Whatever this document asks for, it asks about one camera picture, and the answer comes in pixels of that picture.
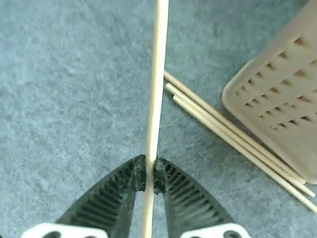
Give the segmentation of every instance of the gray carpet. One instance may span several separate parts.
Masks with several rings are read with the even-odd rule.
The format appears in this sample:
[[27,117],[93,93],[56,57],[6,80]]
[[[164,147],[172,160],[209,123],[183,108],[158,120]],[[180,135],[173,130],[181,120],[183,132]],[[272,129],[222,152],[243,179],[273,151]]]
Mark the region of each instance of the gray carpet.
[[[171,0],[166,69],[223,114],[220,93],[304,0]],[[54,222],[145,153],[155,1],[0,1],[0,234]],[[317,236],[317,216],[163,99],[158,154],[255,238]],[[130,237],[141,235],[138,194]],[[162,197],[154,237],[167,237]]]

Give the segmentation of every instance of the wooden stick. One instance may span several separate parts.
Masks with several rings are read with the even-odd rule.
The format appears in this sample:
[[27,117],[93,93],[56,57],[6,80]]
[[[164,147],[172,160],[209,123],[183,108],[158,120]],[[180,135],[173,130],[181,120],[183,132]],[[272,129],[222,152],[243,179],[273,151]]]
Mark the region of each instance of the wooden stick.
[[282,162],[279,158],[277,158],[275,155],[273,155],[271,152],[266,150],[263,146],[258,144],[255,140],[253,140],[249,135],[247,135],[245,132],[240,130],[238,127],[236,127],[231,121],[229,121],[227,118],[225,118],[222,114],[220,114],[216,109],[211,107],[207,102],[205,102],[201,97],[199,97],[197,94],[195,94],[193,91],[191,91],[189,88],[187,88],[183,83],[181,83],[178,79],[173,77],[168,72],[164,72],[165,79],[173,84],[175,87],[177,87],[180,91],[182,91],[184,94],[186,94],[189,98],[191,98],[193,101],[195,101],[198,105],[200,105],[202,108],[204,108],[208,113],[213,115],[215,118],[217,118],[220,122],[222,122],[226,127],[228,127],[230,130],[232,130],[235,134],[239,135],[242,139],[247,141],[250,145],[252,145],[254,148],[256,148],[260,153],[262,153],[268,160],[272,161],[276,165],[278,165],[281,169],[283,169],[286,173],[288,173],[290,176],[295,178],[300,183],[304,184],[306,181],[298,175],[294,170],[292,170],[288,165],[286,165],[284,162]]
[[225,134],[221,129],[219,129],[213,121],[209,120],[210,115],[202,110],[197,110],[194,108],[189,102],[184,99],[174,95],[173,100],[182,107],[189,114],[198,119],[202,124],[204,124],[207,128],[212,130],[215,134],[220,136],[223,140],[225,140],[228,144],[230,144],[233,148],[247,157],[251,162],[253,162],[256,166],[258,166],[262,171],[264,171],[267,175],[269,175],[273,180],[279,183],[282,187],[284,187],[287,191],[289,191],[294,197],[300,200],[304,205],[306,205],[309,209],[317,213],[317,206],[315,206],[311,201],[309,201],[305,196],[303,196],[296,188],[294,188],[291,184],[289,184],[286,180],[284,180],[281,176],[279,176],[276,172],[274,172],[270,167],[262,163],[259,159],[257,159],[253,154],[249,151],[243,149],[241,145],[239,145],[236,141],[234,141],[230,136]]
[[221,130],[223,133],[225,133],[227,136],[229,136],[231,139],[233,139],[236,143],[238,143],[242,150],[249,151],[255,157],[257,157],[257,159],[260,159],[263,163],[265,163],[271,169],[275,170],[278,174],[280,174],[282,177],[284,177],[286,180],[288,180],[291,184],[296,186],[302,192],[306,193],[307,195],[309,195],[311,197],[315,197],[315,193],[313,191],[311,191],[306,186],[302,185],[295,178],[293,178],[288,173],[286,173],[284,170],[282,170],[279,166],[277,166],[275,163],[267,160],[263,154],[261,154],[258,150],[256,150],[250,144],[248,144],[248,142],[246,142],[245,140],[242,140],[238,135],[234,134],[230,129],[225,127],[221,122],[219,122],[216,118],[214,118],[213,115],[210,115],[205,109],[203,109],[197,103],[192,101],[189,97],[187,97],[185,94],[183,94],[181,91],[179,91],[176,87],[174,87],[173,85],[168,83],[166,85],[166,89],[169,92],[171,92],[172,94],[176,95],[178,98],[185,101],[188,105],[190,105],[196,111],[200,112],[203,115],[206,115],[206,118],[209,120],[210,123],[212,123],[217,129]]
[[152,58],[151,102],[146,156],[146,189],[144,194],[142,238],[152,237],[154,178],[153,168],[157,158],[159,122],[164,88],[164,64],[168,25],[168,0],[157,0]]

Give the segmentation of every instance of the wooden dowel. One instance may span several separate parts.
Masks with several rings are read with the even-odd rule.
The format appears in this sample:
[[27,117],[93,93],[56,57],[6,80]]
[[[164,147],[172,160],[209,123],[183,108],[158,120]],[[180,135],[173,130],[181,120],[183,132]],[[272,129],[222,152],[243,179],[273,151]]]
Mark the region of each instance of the wooden dowel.
[[276,172],[274,172],[270,167],[262,163],[258,160],[252,153],[243,149],[241,145],[236,143],[230,136],[223,133],[219,128],[217,128],[213,123],[211,123],[207,117],[209,114],[207,112],[199,112],[195,108],[191,107],[185,100],[180,97],[174,95],[173,100],[182,107],[189,114],[198,119],[202,124],[204,124],[207,128],[212,130],[215,134],[220,136],[223,140],[225,140],[228,144],[230,144],[233,148],[247,157],[251,162],[253,162],[256,166],[258,166],[262,171],[264,171],[267,175],[269,175],[273,180],[279,183],[282,187],[284,187],[288,192],[290,192],[294,197],[300,200],[304,205],[306,205],[309,209],[317,213],[317,206],[315,206],[311,201],[309,201],[305,196],[303,196],[296,188],[294,188],[291,184],[289,184],[286,180],[284,180],[281,176],[279,176]]
[[298,173],[296,173],[293,169],[291,169],[288,165],[286,165],[283,161],[281,161],[279,158],[277,158],[271,152],[266,150],[263,146],[258,144],[255,140],[253,140],[245,132],[243,132],[238,127],[236,127],[231,121],[229,121],[227,118],[225,118],[216,109],[214,109],[207,102],[205,102],[201,97],[199,97],[197,94],[195,94],[193,91],[191,91],[188,87],[186,87],[183,83],[181,83],[177,78],[175,78],[174,76],[172,76],[170,73],[168,73],[166,71],[164,72],[164,77],[168,82],[173,84],[176,88],[178,88],[180,91],[182,91],[184,94],[186,94],[189,98],[191,98],[193,101],[195,101],[198,105],[200,105],[202,108],[204,108],[208,113],[210,113],[215,118],[217,118],[219,121],[221,121],[226,127],[231,129],[235,134],[239,135],[241,138],[243,138],[245,141],[247,141],[250,145],[252,145],[254,148],[256,148],[268,160],[270,160],[273,163],[275,163],[276,165],[278,165],[281,169],[283,169],[286,173],[288,173],[290,176],[295,178],[298,182],[300,182],[302,184],[304,184],[306,182]]
[[153,168],[157,158],[159,123],[164,88],[164,64],[168,25],[168,0],[157,0],[152,58],[151,102],[148,124],[146,155],[146,189],[144,193],[144,213],[142,238],[152,237],[154,178]]
[[176,95],[178,98],[181,98],[183,101],[185,101],[188,105],[190,105],[192,108],[194,108],[196,111],[206,115],[207,119],[210,123],[212,123],[215,127],[220,129],[223,133],[228,135],[231,139],[236,141],[243,150],[247,150],[250,153],[252,153],[255,157],[260,159],[263,163],[265,163],[267,166],[269,166],[271,169],[276,171],[278,174],[280,174],[282,177],[284,177],[286,180],[288,180],[291,184],[296,186],[298,189],[300,189],[302,192],[306,193],[307,195],[311,197],[315,197],[315,193],[311,191],[306,186],[302,185],[300,182],[298,182],[295,178],[290,176],[288,173],[286,173],[284,170],[282,170],[279,166],[277,166],[275,163],[273,163],[270,160],[267,160],[266,157],[261,154],[258,150],[256,150],[254,147],[252,147],[248,142],[245,140],[242,140],[238,135],[233,133],[230,129],[225,127],[221,122],[219,122],[213,115],[209,114],[205,109],[203,109],[201,106],[199,106],[196,102],[191,100],[189,97],[187,97],[184,93],[182,93],[180,90],[178,90],[176,87],[168,83],[166,85],[166,89],[171,92],[172,94]]

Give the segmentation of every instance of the beige plastic basket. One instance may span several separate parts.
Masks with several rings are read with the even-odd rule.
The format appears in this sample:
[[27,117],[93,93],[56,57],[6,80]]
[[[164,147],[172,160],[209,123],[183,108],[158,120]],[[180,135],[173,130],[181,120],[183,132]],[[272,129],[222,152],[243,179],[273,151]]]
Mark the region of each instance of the beige plastic basket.
[[308,182],[317,183],[317,1],[225,86],[224,106]]

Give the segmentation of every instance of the pile of wooden dowels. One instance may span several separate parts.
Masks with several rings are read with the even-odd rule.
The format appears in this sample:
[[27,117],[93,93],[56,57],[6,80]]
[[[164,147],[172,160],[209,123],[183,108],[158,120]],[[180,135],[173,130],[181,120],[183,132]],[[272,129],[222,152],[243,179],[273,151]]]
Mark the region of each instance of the pile of wooden dowels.
[[302,177],[236,127],[178,79],[166,71],[164,72],[164,78],[168,82],[166,89],[174,95],[173,100],[181,108],[243,154],[308,208],[317,213],[317,206],[298,191],[300,190],[311,197],[315,197],[315,193],[304,185],[306,181]]

